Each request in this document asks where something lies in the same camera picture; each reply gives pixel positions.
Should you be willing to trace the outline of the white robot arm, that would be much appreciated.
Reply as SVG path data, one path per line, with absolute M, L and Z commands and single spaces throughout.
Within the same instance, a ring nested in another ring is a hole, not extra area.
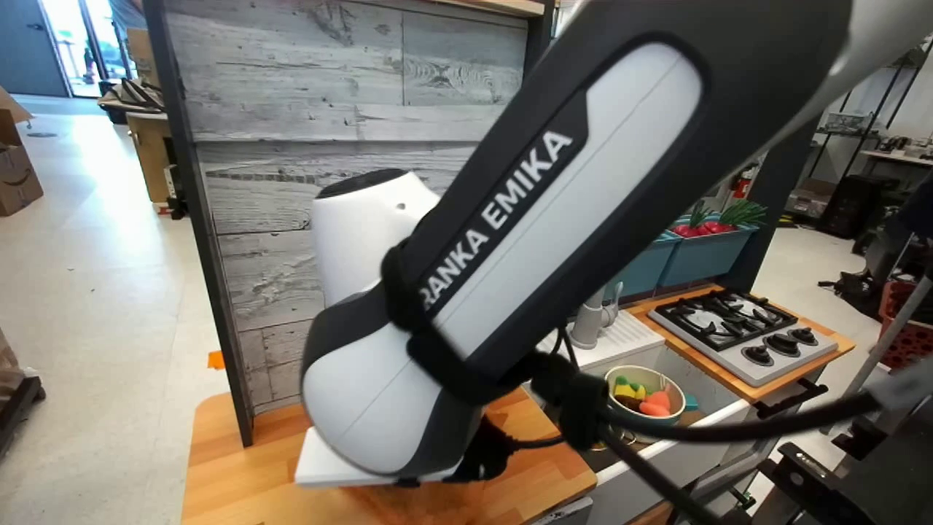
M 933 33 L 933 0 L 586 0 L 445 191 L 311 202 L 305 485 L 445 479 L 480 411 L 718 182 Z

